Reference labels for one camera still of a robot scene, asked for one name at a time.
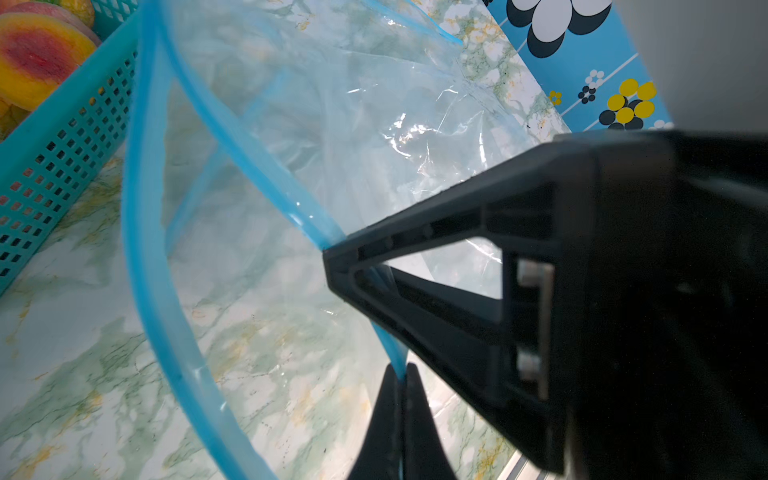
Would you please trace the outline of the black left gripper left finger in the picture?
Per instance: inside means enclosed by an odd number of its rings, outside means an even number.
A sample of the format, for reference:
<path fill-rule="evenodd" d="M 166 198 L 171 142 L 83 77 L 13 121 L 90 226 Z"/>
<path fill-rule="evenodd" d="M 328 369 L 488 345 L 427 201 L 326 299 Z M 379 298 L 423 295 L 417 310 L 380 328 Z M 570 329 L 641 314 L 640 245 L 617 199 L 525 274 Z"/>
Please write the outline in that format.
<path fill-rule="evenodd" d="M 392 365 L 388 365 L 364 442 L 347 479 L 399 479 L 402 449 L 401 386 Z"/>

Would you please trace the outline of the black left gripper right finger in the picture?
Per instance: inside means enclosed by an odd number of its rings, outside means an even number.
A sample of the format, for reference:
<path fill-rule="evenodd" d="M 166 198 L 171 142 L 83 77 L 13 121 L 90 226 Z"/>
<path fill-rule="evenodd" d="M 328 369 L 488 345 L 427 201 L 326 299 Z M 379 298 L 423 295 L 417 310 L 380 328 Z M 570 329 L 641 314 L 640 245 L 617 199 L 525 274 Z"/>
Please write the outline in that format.
<path fill-rule="evenodd" d="M 456 480 L 414 363 L 407 364 L 403 388 L 403 478 Z"/>

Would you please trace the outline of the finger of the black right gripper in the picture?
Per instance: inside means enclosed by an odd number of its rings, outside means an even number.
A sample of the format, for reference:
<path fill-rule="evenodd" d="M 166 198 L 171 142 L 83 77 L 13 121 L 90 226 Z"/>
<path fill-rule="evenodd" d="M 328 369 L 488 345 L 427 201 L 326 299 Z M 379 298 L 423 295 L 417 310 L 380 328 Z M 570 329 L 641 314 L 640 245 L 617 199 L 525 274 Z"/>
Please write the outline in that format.
<path fill-rule="evenodd" d="M 763 135 L 567 135 L 323 260 L 543 471 L 767 475 Z"/>

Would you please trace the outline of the clear zip bag blue zipper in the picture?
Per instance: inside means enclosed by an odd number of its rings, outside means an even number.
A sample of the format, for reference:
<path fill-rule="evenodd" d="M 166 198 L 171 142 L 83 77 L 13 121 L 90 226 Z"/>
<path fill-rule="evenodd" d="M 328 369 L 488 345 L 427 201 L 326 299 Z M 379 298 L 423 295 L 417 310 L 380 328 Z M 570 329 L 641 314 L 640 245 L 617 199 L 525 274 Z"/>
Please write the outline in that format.
<path fill-rule="evenodd" d="M 122 198 L 135 304 L 227 479 L 346 479 L 412 354 L 334 295 L 324 249 L 542 141 L 476 1 L 146 1 Z"/>

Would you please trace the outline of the teal plastic mesh basket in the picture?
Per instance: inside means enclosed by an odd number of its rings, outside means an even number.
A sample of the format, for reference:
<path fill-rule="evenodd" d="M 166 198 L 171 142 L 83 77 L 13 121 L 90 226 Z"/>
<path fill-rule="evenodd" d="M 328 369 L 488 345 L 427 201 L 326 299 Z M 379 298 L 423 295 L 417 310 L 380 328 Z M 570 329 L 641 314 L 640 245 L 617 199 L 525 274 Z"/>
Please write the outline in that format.
<path fill-rule="evenodd" d="M 3 289 L 126 137 L 139 4 L 97 1 L 94 7 L 102 45 L 1 145 Z"/>

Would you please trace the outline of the yellow red peach top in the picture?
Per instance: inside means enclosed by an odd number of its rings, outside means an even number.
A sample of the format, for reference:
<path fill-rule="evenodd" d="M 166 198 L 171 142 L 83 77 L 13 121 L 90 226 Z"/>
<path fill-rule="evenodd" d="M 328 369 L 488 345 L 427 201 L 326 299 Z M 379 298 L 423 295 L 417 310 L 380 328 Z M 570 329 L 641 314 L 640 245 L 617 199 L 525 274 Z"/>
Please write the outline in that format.
<path fill-rule="evenodd" d="M 1 15 L 1 98 L 37 109 L 97 49 L 74 26 L 31 12 Z"/>

